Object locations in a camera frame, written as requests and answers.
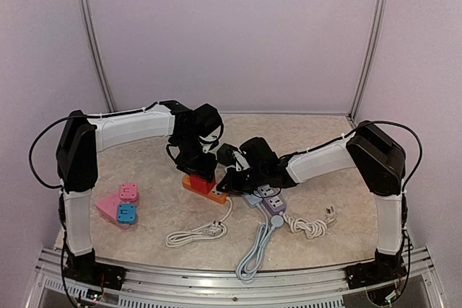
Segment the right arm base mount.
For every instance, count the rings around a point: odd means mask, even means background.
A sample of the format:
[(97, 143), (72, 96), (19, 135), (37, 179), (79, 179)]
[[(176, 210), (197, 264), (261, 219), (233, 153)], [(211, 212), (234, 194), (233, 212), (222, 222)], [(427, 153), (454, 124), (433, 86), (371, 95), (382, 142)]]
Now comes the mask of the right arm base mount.
[(375, 252), (373, 260), (349, 265), (345, 267), (344, 272), (350, 290), (394, 281), (407, 275), (400, 253), (386, 255), (378, 251)]

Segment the red cube plug adapter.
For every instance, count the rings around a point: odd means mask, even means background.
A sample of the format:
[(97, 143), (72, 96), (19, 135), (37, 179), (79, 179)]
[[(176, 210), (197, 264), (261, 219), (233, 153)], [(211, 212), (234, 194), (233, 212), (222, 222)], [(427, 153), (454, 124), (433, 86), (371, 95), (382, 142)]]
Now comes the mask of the red cube plug adapter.
[(197, 175), (190, 175), (189, 180), (192, 191), (202, 195), (209, 194), (216, 185), (215, 177), (213, 177), (212, 181), (209, 182), (208, 180), (205, 180), (204, 178)]

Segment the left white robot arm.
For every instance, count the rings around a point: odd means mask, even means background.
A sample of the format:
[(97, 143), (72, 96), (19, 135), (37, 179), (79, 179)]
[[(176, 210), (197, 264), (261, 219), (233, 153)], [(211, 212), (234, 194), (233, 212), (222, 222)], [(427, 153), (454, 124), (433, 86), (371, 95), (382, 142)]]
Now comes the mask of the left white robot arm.
[(208, 103), (190, 109), (176, 100), (118, 113), (88, 115), (75, 110), (53, 122), (64, 128), (56, 149), (64, 213), (65, 244), (71, 267), (87, 283), (96, 281), (101, 267), (93, 258), (90, 200), (98, 179), (98, 153), (146, 138), (167, 138), (167, 149), (178, 149), (175, 167), (187, 175), (214, 181), (217, 158), (212, 153), (224, 132), (219, 111)]

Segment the orange power strip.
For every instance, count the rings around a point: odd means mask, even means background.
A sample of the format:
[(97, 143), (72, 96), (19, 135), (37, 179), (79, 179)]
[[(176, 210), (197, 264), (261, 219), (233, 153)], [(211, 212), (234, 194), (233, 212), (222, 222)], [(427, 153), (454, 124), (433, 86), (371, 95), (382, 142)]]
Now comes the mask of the orange power strip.
[[(189, 180), (189, 176), (190, 175), (184, 175), (183, 178), (182, 178), (182, 185), (183, 187), (186, 189), (186, 190), (189, 190), (193, 193), (196, 193), (194, 191), (192, 191), (191, 189), (191, 186), (190, 186), (190, 180)], [(221, 204), (221, 205), (224, 205), (226, 204), (227, 202), (227, 197), (229, 196), (228, 193), (222, 193), (222, 192), (219, 192), (217, 190), (215, 190), (215, 187), (213, 188), (213, 190), (207, 194), (207, 195), (202, 195), (200, 193), (196, 193), (197, 195), (200, 195), (202, 197), (205, 197), (211, 201), (214, 201), (215, 203), (218, 203), (218, 204)]]

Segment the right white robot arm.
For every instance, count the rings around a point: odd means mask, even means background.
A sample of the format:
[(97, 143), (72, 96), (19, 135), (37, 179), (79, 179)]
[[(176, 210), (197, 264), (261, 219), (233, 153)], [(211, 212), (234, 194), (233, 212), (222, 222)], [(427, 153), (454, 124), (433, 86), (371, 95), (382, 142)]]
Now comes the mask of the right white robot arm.
[(405, 149), (382, 125), (418, 135), (392, 121), (365, 120), (356, 128), (324, 144), (278, 156), (266, 139), (253, 137), (239, 147), (223, 144), (217, 154), (225, 176), (217, 190), (235, 195), (251, 194), (261, 186), (287, 189), (321, 175), (357, 169), (374, 195), (378, 213), (378, 244), (369, 274), (384, 282), (396, 272), (406, 228), (406, 186), (415, 170), (406, 171)]

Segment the pink triangular socket base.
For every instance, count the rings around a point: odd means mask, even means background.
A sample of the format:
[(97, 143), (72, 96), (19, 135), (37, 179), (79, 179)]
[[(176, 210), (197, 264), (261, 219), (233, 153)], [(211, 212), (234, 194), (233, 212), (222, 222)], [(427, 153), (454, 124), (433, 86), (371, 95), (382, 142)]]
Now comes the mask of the pink triangular socket base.
[[(99, 198), (96, 202), (96, 208), (101, 217), (103, 217), (105, 220), (109, 221), (110, 223), (116, 225), (122, 230), (127, 230), (130, 228), (131, 225), (126, 225), (126, 224), (119, 224), (116, 221), (116, 214), (117, 214), (117, 207), (120, 203), (127, 203), (125, 201), (122, 201), (118, 197), (119, 191), (114, 191), (111, 194), (105, 195), (102, 198)], [(133, 204), (136, 205), (136, 208), (139, 203), (139, 197), (137, 201), (132, 202)]]

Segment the purple power strip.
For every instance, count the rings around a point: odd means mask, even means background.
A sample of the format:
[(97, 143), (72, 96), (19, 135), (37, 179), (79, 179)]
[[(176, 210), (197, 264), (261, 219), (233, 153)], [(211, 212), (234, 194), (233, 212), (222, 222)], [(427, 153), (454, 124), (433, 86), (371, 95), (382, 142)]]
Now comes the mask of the purple power strip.
[(258, 187), (256, 195), (261, 198), (263, 206), (272, 216), (283, 214), (287, 209), (287, 204), (282, 197), (281, 188), (263, 185)]

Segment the pink square plug adapter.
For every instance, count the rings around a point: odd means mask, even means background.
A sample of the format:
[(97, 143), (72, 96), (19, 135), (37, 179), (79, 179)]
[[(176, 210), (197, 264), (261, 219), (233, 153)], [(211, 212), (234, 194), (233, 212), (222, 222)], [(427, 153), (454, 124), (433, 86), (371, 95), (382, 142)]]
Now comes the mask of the pink square plug adapter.
[(118, 197), (127, 203), (132, 203), (138, 200), (138, 186), (136, 183), (124, 183), (118, 193)]

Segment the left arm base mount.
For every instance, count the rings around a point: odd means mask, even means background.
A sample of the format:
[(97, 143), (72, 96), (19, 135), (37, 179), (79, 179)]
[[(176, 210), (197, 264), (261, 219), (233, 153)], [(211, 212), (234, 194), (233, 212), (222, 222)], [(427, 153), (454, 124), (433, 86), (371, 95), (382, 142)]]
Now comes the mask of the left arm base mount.
[(91, 286), (120, 291), (126, 277), (126, 269), (118, 265), (97, 262), (94, 250), (80, 256), (69, 252), (64, 267), (64, 277)]

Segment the dark green cube adapter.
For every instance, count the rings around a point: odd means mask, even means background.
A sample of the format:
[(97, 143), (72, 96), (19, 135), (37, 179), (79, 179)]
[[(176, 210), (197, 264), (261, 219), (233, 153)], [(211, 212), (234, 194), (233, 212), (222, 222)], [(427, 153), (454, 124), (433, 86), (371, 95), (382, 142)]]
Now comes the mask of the dark green cube adapter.
[(237, 160), (235, 155), (239, 153), (239, 149), (230, 144), (223, 144), (217, 150), (217, 161), (223, 166), (234, 165)]

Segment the blue square plug adapter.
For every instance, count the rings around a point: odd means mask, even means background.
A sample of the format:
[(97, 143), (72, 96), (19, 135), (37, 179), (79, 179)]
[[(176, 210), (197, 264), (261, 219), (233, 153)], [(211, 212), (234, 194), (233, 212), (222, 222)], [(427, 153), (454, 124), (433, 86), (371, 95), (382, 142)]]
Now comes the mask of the blue square plug adapter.
[(119, 224), (133, 225), (136, 223), (136, 205), (120, 203), (117, 207), (116, 221)]

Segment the light blue power strip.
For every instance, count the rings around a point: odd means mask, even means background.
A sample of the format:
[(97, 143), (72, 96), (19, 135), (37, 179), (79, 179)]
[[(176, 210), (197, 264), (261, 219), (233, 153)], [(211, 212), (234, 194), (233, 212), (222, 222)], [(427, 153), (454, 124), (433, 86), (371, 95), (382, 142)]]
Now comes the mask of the light blue power strip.
[(262, 202), (262, 198), (255, 196), (254, 194), (244, 194), (242, 197), (249, 208), (255, 208)]

